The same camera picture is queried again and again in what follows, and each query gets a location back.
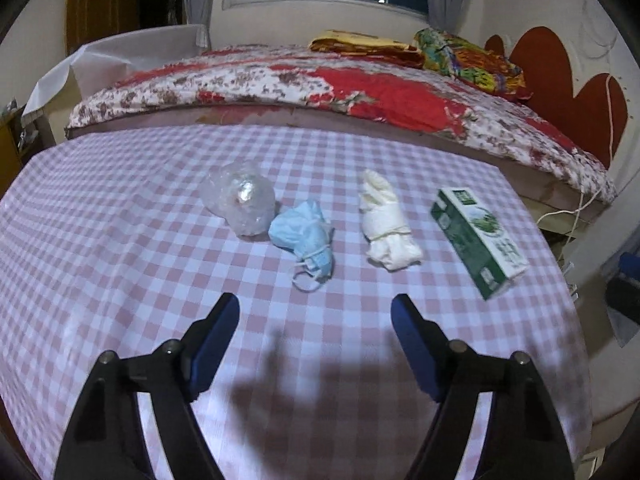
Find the green white milk carton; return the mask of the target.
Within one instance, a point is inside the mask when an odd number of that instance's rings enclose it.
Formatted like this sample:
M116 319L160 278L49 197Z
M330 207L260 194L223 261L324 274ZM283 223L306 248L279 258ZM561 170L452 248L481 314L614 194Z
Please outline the green white milk carton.
M485 300L504 292L527 271L524 252L470 188L441 188L431 214Z

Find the red floral bed quilt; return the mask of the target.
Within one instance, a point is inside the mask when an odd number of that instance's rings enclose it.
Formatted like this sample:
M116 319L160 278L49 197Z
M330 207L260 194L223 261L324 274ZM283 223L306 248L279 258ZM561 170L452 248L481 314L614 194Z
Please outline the red floral bed quilt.
M261 44L208 51L142 70L94 92L70 113L77 130L176 107L277 105L324 110L417 133L551 174L612 203L605 166L530 108L431 70Z

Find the colourful patterned pillow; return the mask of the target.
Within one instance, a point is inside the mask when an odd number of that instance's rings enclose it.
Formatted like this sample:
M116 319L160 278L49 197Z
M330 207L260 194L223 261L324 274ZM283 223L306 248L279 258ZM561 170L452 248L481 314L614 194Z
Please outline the colourful patterned pillow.
M526 101L533 95L523 70L503 55L431 26L418 30L413 40L423 53L426 70L509 101Z

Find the white tissue bundle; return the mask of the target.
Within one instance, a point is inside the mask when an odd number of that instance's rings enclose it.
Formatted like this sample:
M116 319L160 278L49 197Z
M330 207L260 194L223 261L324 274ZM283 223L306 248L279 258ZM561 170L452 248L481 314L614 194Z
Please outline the white tissue bundle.
M359 209L361 229L369 242L368 258L390 272L419 263L422 249L390 182L371 169L363 170L361 179Z

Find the red heart-shaped headboard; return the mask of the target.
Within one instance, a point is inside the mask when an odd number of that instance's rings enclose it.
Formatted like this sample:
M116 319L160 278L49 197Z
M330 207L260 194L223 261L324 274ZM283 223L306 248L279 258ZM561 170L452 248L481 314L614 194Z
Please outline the red heart-shaped headboard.
M508 59L523 70L533 92L523 104L537 114L534 126L567 151L579 148L611 166L628 122L627 100L618 81L600 73L575 89L567 50L544 26L521 36Z

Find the white cloth covered furniture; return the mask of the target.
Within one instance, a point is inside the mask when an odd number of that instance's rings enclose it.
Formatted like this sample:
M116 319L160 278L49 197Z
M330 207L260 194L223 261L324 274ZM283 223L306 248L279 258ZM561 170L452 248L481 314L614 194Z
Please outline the white cloth covered furniture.
M208 28L199 24L140 29L84 44L37 81L22 124L41 116L70 78L85 98L140 70L193 58L208 48Z

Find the blue face mask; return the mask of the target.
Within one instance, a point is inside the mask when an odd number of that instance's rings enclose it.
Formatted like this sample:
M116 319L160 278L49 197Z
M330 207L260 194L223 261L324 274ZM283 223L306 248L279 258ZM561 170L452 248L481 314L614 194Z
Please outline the blue face mask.
M332 278L333 233L316 200L304 200L272 220L268 236L274 246L295 256L292 283L300 292L315 292Z

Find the pink checkered tablecloth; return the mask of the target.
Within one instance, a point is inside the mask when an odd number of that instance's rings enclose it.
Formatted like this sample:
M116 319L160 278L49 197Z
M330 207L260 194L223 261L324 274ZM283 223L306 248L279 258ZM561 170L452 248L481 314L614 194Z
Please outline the pink checkered tablecloth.
M203 205L210 170L256 162L285 206L316 200L334 227L332 278L292 283L294 257L241 240ZM371 261L361 174L397 194L419 263ZM485 300L431 210L470 188L529 267ZM28 457L51 478L67 419L98 355L138 356L180 337L223 292L241 316L210 389L194 403L229 479L400 479L435 407L390 324L409 295L478 352L529 353L567 438L590 440L587 352L565 278L500 170L370 136L290 128L98 133L35 156L1 202L1 396Z

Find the yellow folded blanket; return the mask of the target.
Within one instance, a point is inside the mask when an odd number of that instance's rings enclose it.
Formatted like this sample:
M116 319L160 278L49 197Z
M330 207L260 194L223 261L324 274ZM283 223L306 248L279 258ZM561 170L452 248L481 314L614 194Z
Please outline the yellow folded blanket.
M422 68L424 65L424 54L417 47L395 39L359 32L325 30L311 40L309 49L314 52L333 52L351 58L370 58L413 68Z

